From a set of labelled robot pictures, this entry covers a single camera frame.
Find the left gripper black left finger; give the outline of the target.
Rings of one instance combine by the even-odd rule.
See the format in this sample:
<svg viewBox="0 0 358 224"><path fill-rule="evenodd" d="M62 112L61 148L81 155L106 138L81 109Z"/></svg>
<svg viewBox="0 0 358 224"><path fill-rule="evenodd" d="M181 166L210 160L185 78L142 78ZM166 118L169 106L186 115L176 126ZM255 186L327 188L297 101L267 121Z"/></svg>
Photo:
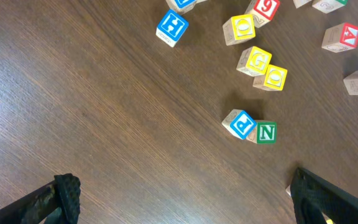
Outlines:
<svg viewBox="0 0 358 224"><path fill-rule="evenodd" d="M56 175L50 183L0 209L0 223L77 224L80 185L73 174Z"/></svg>

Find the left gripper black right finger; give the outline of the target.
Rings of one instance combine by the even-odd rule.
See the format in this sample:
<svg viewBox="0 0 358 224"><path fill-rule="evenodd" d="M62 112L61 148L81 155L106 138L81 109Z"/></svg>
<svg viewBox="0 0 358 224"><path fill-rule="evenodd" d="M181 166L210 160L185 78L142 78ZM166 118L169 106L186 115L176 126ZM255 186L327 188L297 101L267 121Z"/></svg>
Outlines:
<svg viewBox="0 0 358 224"><path fill-rule="evenodd" d="M358 198L324 180L311 171L298 167L290 184L297 224L358 223Z"/></svg>

